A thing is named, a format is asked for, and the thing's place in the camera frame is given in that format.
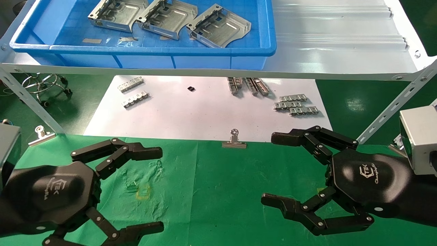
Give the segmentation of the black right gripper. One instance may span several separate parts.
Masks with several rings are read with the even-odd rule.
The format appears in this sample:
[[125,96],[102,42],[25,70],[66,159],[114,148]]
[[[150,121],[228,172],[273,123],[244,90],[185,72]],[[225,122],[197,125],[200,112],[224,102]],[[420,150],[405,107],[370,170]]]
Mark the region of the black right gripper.
[[[320,126],[274,132],[271,143],[302,146],[321,164],[331,163],[330,186],[304,203],[269,193],[261,196],[261,204],[279,209],[284,219],[301,223],[313,235],[367,230],[374,222],[370,214],[413,219],[413,171],[406,158],[358,152],[358,141]],[[341,152],[333,155],[328,147]],[[317,216],[317,210],[332,200],[352,215],[326,219]]]

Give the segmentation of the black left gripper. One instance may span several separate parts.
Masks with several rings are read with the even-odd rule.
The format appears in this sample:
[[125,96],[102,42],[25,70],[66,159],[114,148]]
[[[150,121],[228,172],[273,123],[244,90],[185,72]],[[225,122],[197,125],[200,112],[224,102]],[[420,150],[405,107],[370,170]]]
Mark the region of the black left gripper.
[[[156,160],[161,147],[112,138],[71,152],[73,162],[15,169],[7,182],[7,235],[53,234],[43,246],[81,246],[64,240],[89,219],[107,236],[102,246],[137,246],[145,235],[164,231],[161,221],[116,230],[95,208],[100,202],[100,179],[105,180],[130,160]],[[104,158],[95,172],[86,163]]]

